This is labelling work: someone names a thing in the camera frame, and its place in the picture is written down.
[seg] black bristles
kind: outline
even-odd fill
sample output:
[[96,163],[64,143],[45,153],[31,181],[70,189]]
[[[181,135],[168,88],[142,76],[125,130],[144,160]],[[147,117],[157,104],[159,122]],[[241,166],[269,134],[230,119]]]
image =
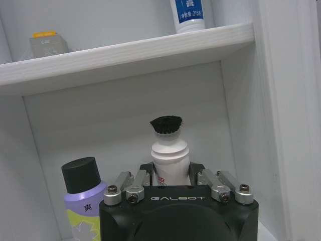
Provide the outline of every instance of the black bristles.
[[182,125],[182,118],[168,115],[158,117],[150,122],[154,130],[159,134],[171,134],[178,131]]

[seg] small gray box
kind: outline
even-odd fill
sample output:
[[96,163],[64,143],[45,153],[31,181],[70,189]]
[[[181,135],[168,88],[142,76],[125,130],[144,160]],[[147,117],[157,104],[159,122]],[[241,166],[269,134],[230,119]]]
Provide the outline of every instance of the small gray box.
[[60,36],[30,38],[34,58],[68,53],[66,41]]

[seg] purple can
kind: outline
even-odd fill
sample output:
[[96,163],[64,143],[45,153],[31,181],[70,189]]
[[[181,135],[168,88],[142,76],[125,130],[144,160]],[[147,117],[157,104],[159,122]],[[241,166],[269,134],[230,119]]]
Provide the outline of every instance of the purple can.
[[74,239],[100,241],[99,203],[107,184],[100,179],[93,157],[78,159],[62,166],[68,194],[66,211]]

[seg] robotic hand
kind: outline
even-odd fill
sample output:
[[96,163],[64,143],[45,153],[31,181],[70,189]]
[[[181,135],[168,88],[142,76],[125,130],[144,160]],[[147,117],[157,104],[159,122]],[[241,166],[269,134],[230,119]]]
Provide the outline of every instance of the robotic hand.
[[225,171],[191,163],[192,186],[153,186],[153,163],[122,172],[100,203],[102,241],[257,241],[258,203]]

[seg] white shelf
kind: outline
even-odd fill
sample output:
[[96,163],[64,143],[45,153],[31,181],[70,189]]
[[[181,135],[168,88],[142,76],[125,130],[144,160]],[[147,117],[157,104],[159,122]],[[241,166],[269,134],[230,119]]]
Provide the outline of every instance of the white shelf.
[[[73,238],[65,239],[62,241],[75,241]],[[257,241],[277,241],[275,237],[266,229],[266,227],[259,222]]]
[[0,65],[0,95],[30,95],[224,59],[254,42],[252,24]]

